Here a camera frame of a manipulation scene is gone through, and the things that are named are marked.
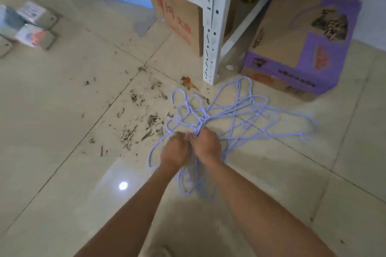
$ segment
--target tiled floor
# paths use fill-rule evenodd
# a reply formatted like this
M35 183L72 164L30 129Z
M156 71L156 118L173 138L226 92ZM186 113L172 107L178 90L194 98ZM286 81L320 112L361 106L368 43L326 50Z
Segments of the tiled floor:
M0 60L0 256L72 256L151 175L147 157L158 137L141 140L147 118L157 114L159 129L175 113L162 93L170 96L188 75L212 100L221 83L202 82L201 59L161 22L138 37L133 23L151 10L110 0L34 1L61 17L50 50L16 45ZM237 66L253 32L228 63ZM314 116L321 129L305 143L251 141L229 155L231 167L310 225L338 256L386 255L385 74L386 53L353 41L339 85L312 103L255 83L255 94ZM220 68L221 82L235 77ZM227 88L218 104L234 94ZM228 125L222 119L210 127ZM122 134L136 126L126 145ZM275 128L304 127L283 117ZM176 257L253 256L220 195L213 204L181 196L176 181L144 247L150 244L167 245Z

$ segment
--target brown cardboard box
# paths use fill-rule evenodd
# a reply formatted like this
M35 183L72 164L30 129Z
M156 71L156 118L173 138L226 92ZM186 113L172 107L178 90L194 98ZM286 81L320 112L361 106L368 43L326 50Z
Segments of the brown cardboard box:
M231 0L228 12L225 34L231 32L238 0ZM202 8L187 0L151 0L156 16L162 19L172 30L179 35L194 53L203 55L204 27Z
M272 0L244 56L242 74L309 100L339 81L358 0Z

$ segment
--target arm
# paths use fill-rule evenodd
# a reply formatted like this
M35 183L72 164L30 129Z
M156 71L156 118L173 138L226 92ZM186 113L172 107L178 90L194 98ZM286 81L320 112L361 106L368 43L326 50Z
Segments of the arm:
M220 161L221 145L215 132L204 128L198 137L188 137L257 256L335 256L310 228Z
M75 257L138 256L167 185L185 163L189 143L177 132L161 153L161 164Z

